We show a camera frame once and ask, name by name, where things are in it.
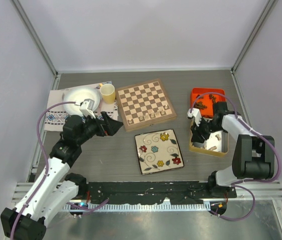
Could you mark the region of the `light queen piece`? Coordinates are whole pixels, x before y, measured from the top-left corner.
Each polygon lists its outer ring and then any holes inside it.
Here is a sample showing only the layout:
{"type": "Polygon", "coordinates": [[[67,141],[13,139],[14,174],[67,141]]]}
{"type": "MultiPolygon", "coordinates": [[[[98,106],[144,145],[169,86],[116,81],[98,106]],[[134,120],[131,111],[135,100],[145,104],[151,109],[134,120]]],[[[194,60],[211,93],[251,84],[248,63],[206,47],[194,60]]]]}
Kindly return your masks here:
{"type": "Polygon", "coordinates": [[[152,119],[152,118],[155,118],[155,112],[154,112],[154,110],[151,111],[151,113],[150,113],[150,118],[151,118],[151,119],[152,119]]]}

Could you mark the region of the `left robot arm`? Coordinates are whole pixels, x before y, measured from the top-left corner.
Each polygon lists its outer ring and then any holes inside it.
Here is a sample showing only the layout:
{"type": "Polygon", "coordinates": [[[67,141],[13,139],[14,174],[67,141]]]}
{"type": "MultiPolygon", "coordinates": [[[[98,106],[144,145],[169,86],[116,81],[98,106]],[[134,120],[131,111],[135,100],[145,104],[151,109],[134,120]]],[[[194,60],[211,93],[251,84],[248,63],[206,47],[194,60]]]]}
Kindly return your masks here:
{"type": "Polygon", "coordinates": [[[13,208],[5,208],[1,222],[12,240],[41,240],[55,215],[73,198],[87,193],[86,178],[68,173],[82,152],[82,144],[93,136],[113,136],[123,123],[102,112],[102,119],[71,115],[65,120],[61,138],[54,145],[44,170],[30,190],[13,208]]]}

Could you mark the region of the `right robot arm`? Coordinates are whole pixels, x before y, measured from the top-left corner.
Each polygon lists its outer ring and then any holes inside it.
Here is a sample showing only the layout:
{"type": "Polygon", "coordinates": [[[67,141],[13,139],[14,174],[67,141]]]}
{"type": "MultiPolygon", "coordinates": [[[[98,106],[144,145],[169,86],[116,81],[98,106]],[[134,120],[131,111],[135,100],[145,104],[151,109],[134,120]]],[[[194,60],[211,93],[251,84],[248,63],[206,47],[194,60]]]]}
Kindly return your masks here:
{"type": "Polygon", "coordinates": [[[191,108],[187,117],[193,121],[191,142],[205,143],[212,133],[228,133],[235,141],[231,166],[214,171],[208,177],[207,193],[211,197],[227,194],[233,183],[267,181],[272,179],[275,169],[274,139],[254,131],[227,103],[213,104],[213,118],[205,120],[198,108],[191,108]]]}

